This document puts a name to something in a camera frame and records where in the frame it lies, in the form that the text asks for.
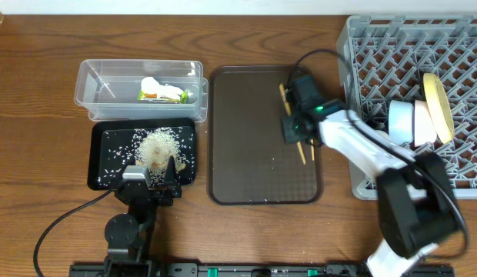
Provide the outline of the green snack wrapper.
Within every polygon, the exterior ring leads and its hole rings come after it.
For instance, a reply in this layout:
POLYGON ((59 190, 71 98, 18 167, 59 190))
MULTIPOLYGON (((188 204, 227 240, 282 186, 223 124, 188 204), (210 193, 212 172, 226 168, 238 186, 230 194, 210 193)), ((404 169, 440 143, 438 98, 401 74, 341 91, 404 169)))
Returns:
POLYGON ((157 97, 156 95, 146 94, 143 91, 140 91, 137 100, 138 101, 150 101, 150 102, 169 102, 177 104, 185 104, 188 102, 188 98, 192 95, 189 90, 185 90, 178 98, 168 98, 166 96, 157 97))

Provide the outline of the light blue bowl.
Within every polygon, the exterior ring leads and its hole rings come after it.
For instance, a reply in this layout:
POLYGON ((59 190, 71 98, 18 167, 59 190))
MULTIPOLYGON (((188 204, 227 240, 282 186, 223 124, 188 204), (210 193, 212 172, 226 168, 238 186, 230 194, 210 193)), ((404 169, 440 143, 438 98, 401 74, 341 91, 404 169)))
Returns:
POLYGON ((389 103, 389 137, 397 145, 413 141, 413 114, 411 102, 392 100, 389 103))

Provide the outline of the yellow plate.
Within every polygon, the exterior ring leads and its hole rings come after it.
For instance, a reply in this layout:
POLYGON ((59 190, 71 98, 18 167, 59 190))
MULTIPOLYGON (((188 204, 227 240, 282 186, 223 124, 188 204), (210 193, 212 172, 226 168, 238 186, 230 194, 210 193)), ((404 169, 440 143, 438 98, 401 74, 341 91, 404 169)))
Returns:
POLYGON ((436 74, 422 76, 425 99, 435 132, 443 144, 453 140, 455 126, 449 99, 440 78, 436 74))

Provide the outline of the white cup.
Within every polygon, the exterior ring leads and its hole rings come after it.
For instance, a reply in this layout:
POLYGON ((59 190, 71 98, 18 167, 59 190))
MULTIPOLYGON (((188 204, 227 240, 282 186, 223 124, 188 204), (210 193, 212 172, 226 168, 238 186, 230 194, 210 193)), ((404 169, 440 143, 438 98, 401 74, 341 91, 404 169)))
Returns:
POLYGON ((391 142, 392 140, 390 139, 390 136, 387 132, 384 132, 382 130, 376 130, 375 131, 380 137, 384 138, 385 141, 391 142))

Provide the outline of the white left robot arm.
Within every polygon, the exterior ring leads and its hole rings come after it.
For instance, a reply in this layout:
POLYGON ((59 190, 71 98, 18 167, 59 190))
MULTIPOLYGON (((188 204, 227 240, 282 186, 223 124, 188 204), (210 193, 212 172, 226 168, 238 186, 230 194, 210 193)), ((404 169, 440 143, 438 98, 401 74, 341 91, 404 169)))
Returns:
POLYGON ((157 209, 171 206, 182 196, 177 182, 175 160, 170 157, 163 186, 150 189, 149 169, 129 165, 111 187, 115 197, 128 206, 126 213, 111 218, 105 226, 108 243, 104 276, 161 276, 165 267, 148 257, 157 209))

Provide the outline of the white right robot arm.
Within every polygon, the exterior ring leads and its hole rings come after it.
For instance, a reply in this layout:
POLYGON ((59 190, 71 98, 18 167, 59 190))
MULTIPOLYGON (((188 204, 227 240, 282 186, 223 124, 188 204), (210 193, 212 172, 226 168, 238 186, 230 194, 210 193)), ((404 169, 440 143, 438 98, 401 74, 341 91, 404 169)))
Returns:
POLYGON ((371 276, 404 276, 453 233, 469 237, 437 154, 416 155, 395 145, 337 99, 283 105, 285 142, 319 142, 344 155, 376 183, 383 240, 365 262, 371 276))

